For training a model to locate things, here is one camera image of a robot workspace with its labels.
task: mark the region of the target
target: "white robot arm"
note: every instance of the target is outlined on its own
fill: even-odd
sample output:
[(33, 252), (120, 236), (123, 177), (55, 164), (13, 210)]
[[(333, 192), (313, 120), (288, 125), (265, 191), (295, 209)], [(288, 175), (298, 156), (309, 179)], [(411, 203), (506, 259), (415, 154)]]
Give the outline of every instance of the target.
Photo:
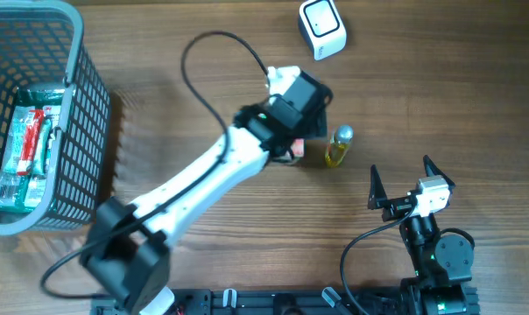
[(110, 199), (98, 208), (86, 245), (158, 211), (142, 222), (139, 231), (146, 237), (144, 243), (136, 244), (123, 234), (80, 258), (81, 265), (128, 313), (164, 314), (174, 301), (166, 283), (177, 240), (231, 188), (261, 172), (271, 158), (285, 155), (296, 138), (327, 133), (325, 108), (333, 98), (328, 87), (296, 66), (269, 67), (267, 79), (269, 98), (236, 114), (228, 128), (228, 151), (202, 182), (167, 205), (216, 163), (225, 135), (182, 172), (128, 206)]

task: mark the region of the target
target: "cable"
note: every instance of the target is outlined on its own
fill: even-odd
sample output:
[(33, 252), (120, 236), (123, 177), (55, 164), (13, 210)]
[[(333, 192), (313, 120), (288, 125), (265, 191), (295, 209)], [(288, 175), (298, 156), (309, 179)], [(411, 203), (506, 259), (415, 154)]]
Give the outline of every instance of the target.
[(204, 39), (204, 38), (207, 38), (207, 37), (210, 37), (210, 36), (215, 36), (215, 35), (221, 35), (221, 36), (229, 37), (229, 38), (234, 39), (237, 42), (239, 42), (241, 45), (243, 45), (245, 48), (247, 48), (247, 50), (249, 50), (249, 52), (253, 55), (253, 57), (257, 61), (258, 65), (263, 70), (264, 75), (267, 75), (268, 72), (266, 71), (265, 64), (258, 57), (257, 53), (250, 47), (250, 45), (245, 40), (239, 38), (236, 34), (230, 33), (230, 32), (227, 32), (227, 31), (208, 31), (208, 32), (204, 32), (201, 35), (195, 37), (193, 40), (191, 40), (188, 43), (188, 45), (185, 47), (185, 49), (183, 50), (183, 53), (182, 53), (181, 58), (180, 58), (180, 72), (181, 72), (183, 81), (185, 82), (185, 84), (187, 84), (188, 89), (191, 91), (191, 93), (193, 93), (194, 97), (196, 97), (196, 99), (202, 103), (202, 105), (210, 112), (210, 114), (212, 114), (212, 116), (216, 119), (216, 121), (218, 121), (220, 123), (220, 126), (222, 127), (222, 131), (223, 131), (223, 135), (224, 135), (224, 138), (225, 138), (224, 139), (225, 141), (224, 141), (224, 146), (223, 146), (222, 153), (220, 154), (220, 156), (218, 156), (218, 159), (216, 159), (216, 161), (199, 178), (197, 178), (194, 182), (192, 182), (190, 185), (185, 187), (179, 193), (174, 195), (168, 201), (166, 201), (166, 202), (162, 203), (161, 205), (159, 205), (158, 207), (156, 207), (154, 210), (152, 210), (147, 215), (143, 216), (140, 219), (135, 220), (133, 223), (131, 223), (128, 226), (121, 227), (118, 230), (115, 230), (112, 233), (109, 233), (109, 234), (105, 235), (104, 237), (101, 237), (101, 238), (99, 238), (99, 239), (97, 239), (95, 241), (92, 241), (91, 243), (89, 243), (87, 245), (82, 246), (81, 248), (78, 248), (75, 251), (70, 252), (69, 254), (67, 254), (64, 257), (62, 257), (61, 259), (59, 259), (59, 261), (56, 262), (55, 264), (53, 264), (49, 269), (47, 269), (45, 271), (45, 273), (43, 274), (43, 276), (40, 278), (39, 287), (46, 295), (48, 295), (50, 297), (53, 297), (53, 298), (63, 298), (63, 299), (109, 298), (108, 295), (96, 294), (96, 293), (94, 293), (94, 294), (79, 294), (79, 295), (59, 293), (59, 292), (50, 290), (46, 286), (46, 281), (48, 280), (48, 278), (56, 270), (58, 270), (64, 264), (70, 262), (75, 257), (79, 256), (83, 252), (91, 250), (92, 248), (94, 248), (96, 246), (99, 246), (99, 245), (101, 245), (101, 244), (103, 244), (105, 242), (108, 242), (111, 239), (113, 239), (113, 238), (115, 238), (115, 237), (117, 237), (119, 235), (130, 234), (130, 233), (138, 230), (142, 226), (142, 224), (144, 222), (148, 221), (150, 218), (152, 218), (156, 214), (159, 214), (162, 211), (164, 211), (173, 202), (175, 202), (176, 200), (178, 200), (179, 198), (184, 196), (186, 193), (188, 193), (191, 189), (193, 189), (194, 187), (199, 185), (200, 182), (202, 182), (202, 180), (204, 180), (208, 175), (210, 175), (220, 165), (220, 163), (223, 161), (225, 156), (228, 154), (229, 144), (231, 142), (231, 140), (229, 138), (228, 127), (226, 126), (225, 122), (220, 117), (220, 115), (214, 110), (214, 108), (212, 108), (212, 106), (204, 99), (204, 97), (202, 97), (202, 95), (200, 95), (198, 93), (198, 91), (194, 88), (193, 84), (188, 79), (188, 75), (187, 75), (187, 55), (188, 55), (188, 52), (190, 51), (190, 49), (194, 46), (194, 44), (196, 44), (201, 39)]
[(406, 219), (408, 219), (411, 214), (413, 214), (413, 211), (409, 211), (403, 218), (399, 219), (399, 220), (396, 220), (392, 223), (389, 223), (387, 225), (384, 225), (382, 227), (378, 227), (378, 228), (374, 228), (372, 229), (370, 232), (366, 232), (360, 236), (358, 236), (357, 238), (355, 238), (354, 240), (352, 240), (347, 246), (346, 248), (344, 249), (344, 251), (342, 252), (342, 256), (341, 256), (341, 279), (342, 279), (342, 286), (344, 287), (344, 290), (346, 291), (346, 294), (349, 296), (349, 299), (350, 301), (352, 301), (352, 304), (354, 304), (354, 306), (363, 314), (363, 315), (370, 315), (359, 303), (358, 301), (356, 301), (356, 299), (354, 298), (354, 296), (352, 295), (352, 292), (350, 292), (350, 288), (349, 288), (349, 285), (347, 284), (346, 282), (346, 276), (344, 275), (344, 261), (346, 260), (346, 255), (349, 253), (350, 249), (352, 249), (352, 247), (354, 247), (354, 245), (356, 245), (356, 243), (358, 243), (359, 241), (363, 240), (364, 238), (368, 237), (368, 236), (371, 236), (371, 235), (374, 235), (376, 233), (379, 233), (379, 232), (382, 232), (382, 231), (385, 231), (386, 229), (388, 228), (393, 228), (397, 225), (400, 225), (401, 223), (403, 223)]

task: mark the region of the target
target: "wooden tabletop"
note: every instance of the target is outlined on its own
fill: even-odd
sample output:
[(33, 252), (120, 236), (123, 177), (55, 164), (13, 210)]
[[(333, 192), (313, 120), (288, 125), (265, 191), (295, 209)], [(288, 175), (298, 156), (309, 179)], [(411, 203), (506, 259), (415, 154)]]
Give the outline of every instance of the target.
[[(335, 94), (329, 128), (355, 131), (339, 168), (325, 168), (325, 141), (309, 142), (304, 163), (267, 166), (209, 208), (173, 251), (173, 288), (340, 285), (344, 246), (382, 224), (379, 211), (366, 209), (370, 166), (399, 197), (423, 177), (427, 154), (457, 184), (437, 220), (476, 239), (472, 285), (483, 313), (529, 314), (529, 2), (338, 1), (347, 46), (318, 62), (298, 32), (298, 1), (106, 3), (78, 8), (85, 45), (112, 93), (120, 132), (107, 159), (123, 201), (171, 178), (220, 135), (180, 78), (182, 49), (204, 31), (234, 32), (266, 65), (314, 74)], [(226, 121), (266, 94), (257, 64), (231, 39), (200, 42), (187, 69)], [(0, 314), (87, 314), (89, 301), (53, 300), (38, 289), (41, 274), (83, 235), (0, 238)], [(358, 243), (347, 273), (352, 286), (414, 276), (396, 228)], [(51, 285), (98, 289), (76, 262)]]

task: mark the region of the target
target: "yellow liquid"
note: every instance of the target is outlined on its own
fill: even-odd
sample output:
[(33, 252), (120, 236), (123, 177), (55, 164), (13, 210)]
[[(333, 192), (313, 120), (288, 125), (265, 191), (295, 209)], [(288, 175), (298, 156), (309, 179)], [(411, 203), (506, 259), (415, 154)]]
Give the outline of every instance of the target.
[(350, 143), (331, 142), (325, 151), (325, 162), (327, 162), (327, 167), (338, 166), (349, 149)]

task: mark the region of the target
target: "wood grain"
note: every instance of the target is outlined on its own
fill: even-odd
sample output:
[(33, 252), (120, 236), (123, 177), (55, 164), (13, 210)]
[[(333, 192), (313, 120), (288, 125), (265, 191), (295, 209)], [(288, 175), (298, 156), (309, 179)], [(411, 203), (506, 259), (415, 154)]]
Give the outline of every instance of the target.
[[(399, 196), (423, 175), (428, 154), (457, 184), (440, 227), (476, 238), (473, 284), (483, 313), (529, 314), (529, 2), (340, 1), (348, 44), (321, 62), (298, 33), (299, 5), (79, 7), (85, 44), (123, 114), (113, 188), (124, 201), (169, 179), (219, 135), (180, 78), (181, 51), (200, 32), (233, 31), (267, 65), (315, 74), (335, 93), (330, 127), (355, 129), (340, 168), (325, 169), (324, 142), (310, 142), (303, 164), (271, 165), (211, 207), (173, 252), (170, 285), (340, 285), (343, 247), (382, 223), (366, 210), (370, 165)], [(187, 67), (226, 120), (265, 95), (262, 73), (232, 40), (201, 42)], [(0, 239), (0, 314), (87, 313), (87, 302), (54, 301), (37, 289), (41, 273), (82, 234)], [(347, 268), (355, 285), (398, 285), (413, 275), (397, 230), (359, 244)], [(77, 264), (53, 286), (96, 288)]]

